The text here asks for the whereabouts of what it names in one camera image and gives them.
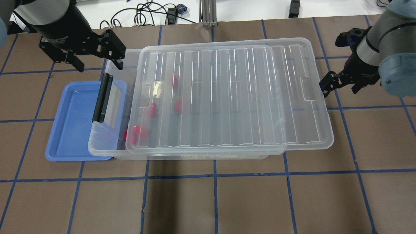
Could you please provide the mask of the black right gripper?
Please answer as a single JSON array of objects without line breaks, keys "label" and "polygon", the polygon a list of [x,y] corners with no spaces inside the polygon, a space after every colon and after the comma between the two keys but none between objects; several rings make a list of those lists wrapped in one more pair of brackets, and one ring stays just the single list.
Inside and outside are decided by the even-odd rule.
[{"label": "black right gripper", "polygon": [[374,85],[380,80],[378,67],[370,65],[358,55],[358,46],[361,42],[367,45],[365,36],[370,31],[367,29],[352,28],[347,32],[340,33],[335,41],[337,47],[348,46],[352,54],[346,61],[340,73],[328,72],[318,83],[326,98],[330,92],[353,84],[352,93],[357,94],[361,89],[369,85]]}]

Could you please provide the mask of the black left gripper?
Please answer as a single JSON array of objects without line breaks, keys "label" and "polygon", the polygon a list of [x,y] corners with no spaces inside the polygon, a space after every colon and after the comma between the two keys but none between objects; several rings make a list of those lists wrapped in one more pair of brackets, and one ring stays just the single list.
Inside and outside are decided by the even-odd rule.
[{"label": "black left gripper", "polygon": [[78,55],[94,55],[123,70],[126,46],[111,29],[101,35],[93,32],[74,3],[32,3],[31,26],[43,36],[41,50],[57,63],[83,72],[85,66]]}]

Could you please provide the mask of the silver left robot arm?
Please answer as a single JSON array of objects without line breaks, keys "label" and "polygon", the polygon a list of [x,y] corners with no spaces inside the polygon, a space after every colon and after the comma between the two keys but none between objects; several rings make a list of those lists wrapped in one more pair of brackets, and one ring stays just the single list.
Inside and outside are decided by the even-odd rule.
[{"label": "silver left robot arm", "polygon": [[9,19],[16,12],[41,34],[39,48],[54,62],[72,65],[83,72],[79,55],[94,55],[123,69],[126,46],[110,29],[102,34],[92,31],[74,0],[2,0],[1,45],[6,41]]}]

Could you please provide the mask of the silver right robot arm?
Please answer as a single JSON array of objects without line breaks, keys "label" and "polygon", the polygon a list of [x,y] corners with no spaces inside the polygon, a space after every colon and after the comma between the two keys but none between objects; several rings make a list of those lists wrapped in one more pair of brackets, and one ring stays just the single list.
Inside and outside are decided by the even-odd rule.
[{"label": "silver right robot arm", "polygon": [[415,8],[414,0],[392,0],[374,25],[340,33],[335,46],[347,46],[352,54],[340,73],[330,71],[319,82],[324,97],[347,85],[352,85],[352,92],[356,94],[377,82],[390,95],[414,97]]}]

